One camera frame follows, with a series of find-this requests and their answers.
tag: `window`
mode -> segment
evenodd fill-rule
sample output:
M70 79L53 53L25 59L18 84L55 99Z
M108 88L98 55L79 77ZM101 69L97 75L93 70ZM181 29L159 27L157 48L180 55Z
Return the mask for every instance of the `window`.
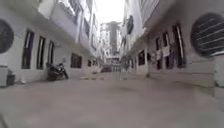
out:
M133 16L130 16L128 19L128 24L127 24L128 34L132 33L133 28L134 28L134 18L133 18Z
M90 31L90 26L89 23L84 19L84 28L85 28L85 33L89 37L89 31Z
M96 21L96 15L93 14L93 25L95 26L95 28L97 29L98 23Z
M96 37L94 34L92 34L92 40L91 40L91 47L93 48L94 51L96 51Z
M53 41L50 41L50 44L49 44L47 62L49 64L54 63L54 42Z
M92 0L86 0L88 8L90 10L90 12L92 12L92 7L93 7L93 1Z
M180 24L177 23L173 26L173 34L176 44L176 54L177 54L177 66L178 68L184 68L186 67L186 56L184 51L184 43L181 33L181 27Z
M91 60L88 60L88 64L87 64L87 66L88 66L88 67L91 67L91 65L92 65Z
M164 47L170 47L170 38L169 38L169 34L168 32L163 33L163 43L164 43ZM171 56L168 55L165 57L165 63L166 63L166 69L170 69L171 68Z
M97 60L93 60L93 66L97 66Z
M72 53L71 56L71 68L82 68L82 57Z
M77 24L79 12L81 11L78 1L70 0L70 5L72 6L72 10L74 11L74 23Z
M142 8L144 7L145 2L146 2L146 0L140 0L140 5L141 5Z
M44 47L45 47L46 38L40 36L39 46L37 51L37 69L44 68Z
M144 65L144 64L145 64L145 50L141 51L138 54L138 65L141 66L141 65Z
M34 41L34 32L31 30L27 30L23 47L22 69L30 69L33 41Z
M162 69L162 55L161 55L161 41L160 38L156 39L156 51L157 51L157 70Z

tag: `road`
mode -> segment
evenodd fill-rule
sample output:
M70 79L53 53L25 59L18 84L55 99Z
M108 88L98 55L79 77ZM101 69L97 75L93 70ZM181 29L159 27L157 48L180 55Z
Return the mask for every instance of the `road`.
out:
M1 89L0 113L9 128L224 126L217 101L195 87L117 74Z

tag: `concrete ground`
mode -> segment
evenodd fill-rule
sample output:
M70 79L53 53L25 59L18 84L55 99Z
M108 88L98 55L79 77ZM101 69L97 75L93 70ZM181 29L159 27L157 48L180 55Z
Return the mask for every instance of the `concrete ground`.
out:
M9 128L224 127L217 101L192 86L117 74L1 89L0 113Z

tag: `building facade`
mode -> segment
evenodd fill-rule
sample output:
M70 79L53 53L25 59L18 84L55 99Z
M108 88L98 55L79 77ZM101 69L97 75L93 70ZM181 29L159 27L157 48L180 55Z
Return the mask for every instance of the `building facade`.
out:
M84 1L68 2L69 5L57 0L0 1L0 65L11 70L17 81L44 80L46 63L58 64L63 59L70 77L94 70L88 66L89 60L97 56L89 45L92 38L88 31L95 33L93 20L88 21L89 26L84 22Z
M137 60L147 62L153 78L223 86L222 4L220 0L139 0L139 7L130 10L134 26L143 32L137 41L127 41L126 55L133 58L137 51ZM135 22L134 13L140 14L142 22Z

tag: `ground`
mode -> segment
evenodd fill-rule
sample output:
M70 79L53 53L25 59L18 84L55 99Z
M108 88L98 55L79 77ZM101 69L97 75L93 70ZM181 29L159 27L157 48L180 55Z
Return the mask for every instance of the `ground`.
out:
M0 113L9 128L224 126L217 101L195 87L123 74L1 89Z

